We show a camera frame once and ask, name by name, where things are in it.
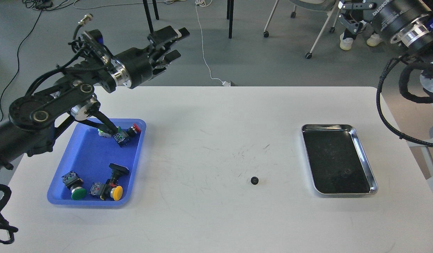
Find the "person's leg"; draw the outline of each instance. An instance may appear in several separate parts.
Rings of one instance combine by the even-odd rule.
[[[372,32],[371,37],[366,40],[366,44],[372,47],[379,45],[381,42],[383,42],[383,39],[376,32]]]
[[[351,50],[356,37],[356,34],[352,34],[348,29],[345,29],[345,32],[340,35],[340,48],[345,51]]]
[[[354,10],[350,14],[350,19],[353,20],[363,20],[363,11]],[[345,29],[345,32],[340,35],[340,48],[349,51],[352,48],[352,44],[356,39],[357,34],[351,33],[348,29]]]

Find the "yellow push button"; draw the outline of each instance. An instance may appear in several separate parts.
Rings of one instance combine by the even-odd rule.
[[[117,186],[113,188],[110,195],[115,201],[121,200],[121,197],[123,196],[123,187]]]

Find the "metal tray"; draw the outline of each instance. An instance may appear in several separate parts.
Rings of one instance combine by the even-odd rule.
[[[321,194],[375,194],[372,174],[355,128],[351,125],[303,125],[302,137],[313,186]]]

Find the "white shoe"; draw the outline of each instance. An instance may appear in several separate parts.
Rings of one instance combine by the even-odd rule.
[[[377,46],[383,41],[384,40],[379,37],[379,34],[374,33],[371,35],[371,37],[369,37],[369,39],[366,40],[366,44],[369,46]]]
[[[343,36],[345,35],[345,33],[342,33],[340,35],[340,48],[345,50],[345,51],[349,51],[352,48],[352,44],[354,42],[353,38],[345,38],[343,39]]]

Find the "table surface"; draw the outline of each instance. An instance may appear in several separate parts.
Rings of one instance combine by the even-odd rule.
[[[147,123],[131,199],[52,205],[54,152],[24,157],[2,214],[20,229],[0,252],[433,252],[433,195],[370,87],[138,87],[107,94],[108,117]],[[392,120],[384,105],[385,115]],[[356,128],[378,184],[365,197],[316,192],[300,128]],[[260,183],[250,183],[257,176]]]

